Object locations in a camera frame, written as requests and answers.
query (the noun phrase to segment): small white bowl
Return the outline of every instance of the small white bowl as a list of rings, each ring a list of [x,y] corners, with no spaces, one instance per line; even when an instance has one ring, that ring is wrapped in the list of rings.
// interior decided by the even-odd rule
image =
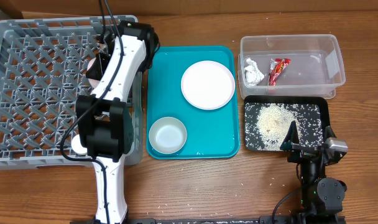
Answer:
[[[187,140],[187,129],[177,118],[158,119],[149,129],[150,145],[159,153],[178,152]]]

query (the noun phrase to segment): gray dish rack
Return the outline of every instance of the gray dish rack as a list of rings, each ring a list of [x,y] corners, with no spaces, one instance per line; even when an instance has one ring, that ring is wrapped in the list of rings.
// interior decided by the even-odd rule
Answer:
[[[117,23],[137,22],[134,16],[115,18]],[[83,72],[100,51],[95,37],[102,31],[101,21],[101,17],[0,21],[0,170],[92,166],[64,159],[58,144],[76,119],[77,96],[91,93]],[[106,24],[111,29],[110,17]],[[135,133],[127,165],[142,159],[141,82],[138,73],[129,98]],[[70,147],[76,134],[77,129],[65,142],[72,157],[80,157]]]

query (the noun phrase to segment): clear plastic container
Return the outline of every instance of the clear plastic container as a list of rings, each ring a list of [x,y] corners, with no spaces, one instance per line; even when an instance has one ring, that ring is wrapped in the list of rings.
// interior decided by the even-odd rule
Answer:
[[[258,69],[265,75],[256,86],[246,81],[247,58],[257,62]],[[270,61],[275,58],[289,58],[291,62],[278,77],[276,86],[268,86]],[[243,37],[237,67],[243,99],[248,95],[332,98],[335,89],[345,83],[338,41],[329,34]]]

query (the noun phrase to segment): table surface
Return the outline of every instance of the table surface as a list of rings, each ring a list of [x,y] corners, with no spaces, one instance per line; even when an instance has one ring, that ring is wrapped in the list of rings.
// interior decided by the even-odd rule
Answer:
[[[327,175],[348,186],[342,213],[348,223],[378,223],[378,11],[157,16],[139,21],[155,27],[163,46],[225,45],[235,58],[240,39],[247,35],[334,34],[346,83],[328,100],[330,119],[349,152],[327,168]],[[238,154],[231,159],[160,161],[144,149],[141,163],[124,171],[130,218],[254,218],[270,215],[284,195],[299,187],[295,164],[286,161],[286,154],[244,148],[243,100],[239,93],[237,97],[242,140]],[[277,213],[290,214],[300,208],[299,201],[298,195],[287,200]],[[89,220],[95,211],[91,168],[0,171],[0,223],[68,223]]]

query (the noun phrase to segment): red snack wrapper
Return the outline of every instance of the red snack wrapper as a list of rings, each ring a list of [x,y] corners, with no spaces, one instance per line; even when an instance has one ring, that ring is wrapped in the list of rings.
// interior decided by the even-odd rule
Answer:
[[[283,69],[287,67],[290,63],[290,59],[288,58],[277,58],[275,60],[270,61],[270,73],[269,73],[269,85],[274,86],[276,85],[276,80],[279,75],[282,73]]]

